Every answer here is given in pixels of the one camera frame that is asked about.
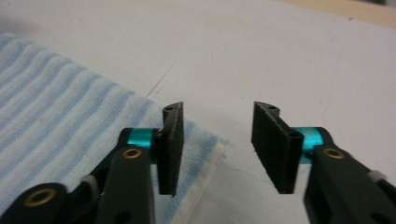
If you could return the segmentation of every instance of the white table surface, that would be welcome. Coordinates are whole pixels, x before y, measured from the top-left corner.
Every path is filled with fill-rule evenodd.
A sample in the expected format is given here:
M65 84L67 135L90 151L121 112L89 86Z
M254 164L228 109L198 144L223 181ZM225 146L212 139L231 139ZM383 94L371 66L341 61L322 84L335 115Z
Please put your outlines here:
M396 184L396 30L272 0L0 0L0 30L71 58L230 141L190 223L308 223L250 144L253 101L323 126Z

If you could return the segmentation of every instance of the cloth towel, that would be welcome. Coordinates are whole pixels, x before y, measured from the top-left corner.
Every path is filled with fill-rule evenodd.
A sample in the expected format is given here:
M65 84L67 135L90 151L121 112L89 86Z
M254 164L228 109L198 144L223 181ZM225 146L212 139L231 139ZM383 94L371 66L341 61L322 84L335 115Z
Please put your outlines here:
M37 184L59 182L73 190L123 128L161 128L162 109L65 57L0 33L0 214ZM188 221L223 146L185 120L177 196L159 195L151 168L157 223Z

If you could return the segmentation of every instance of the blue striped towel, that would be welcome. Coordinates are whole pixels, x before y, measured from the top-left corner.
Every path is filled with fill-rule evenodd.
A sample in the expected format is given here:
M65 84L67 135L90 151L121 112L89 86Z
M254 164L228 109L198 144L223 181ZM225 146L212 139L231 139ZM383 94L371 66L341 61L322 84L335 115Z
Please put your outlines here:
M161 127L162 106L15 35L0 33L0 214L24 190L60 182L73 190L125 127ZM158 195L157 223L186 223L223 141L185 120L177 196Z

